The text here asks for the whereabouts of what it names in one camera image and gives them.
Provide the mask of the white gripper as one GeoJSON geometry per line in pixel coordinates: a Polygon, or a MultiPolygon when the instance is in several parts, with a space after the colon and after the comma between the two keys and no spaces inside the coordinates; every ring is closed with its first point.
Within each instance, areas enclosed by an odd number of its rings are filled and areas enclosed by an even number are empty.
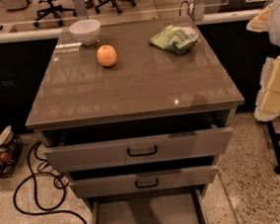
{"type": "MultiPolygon", "coordinates": [[[[280,0],[273,0],[248,22],[251,32],[268,32],[272,44],[280,46],[280,0]]],[[[280,55],[266,58],[262,66],[260,90],[256,97],[254,117],[258,121],[270,121],[280,114],[280,55]]]]}

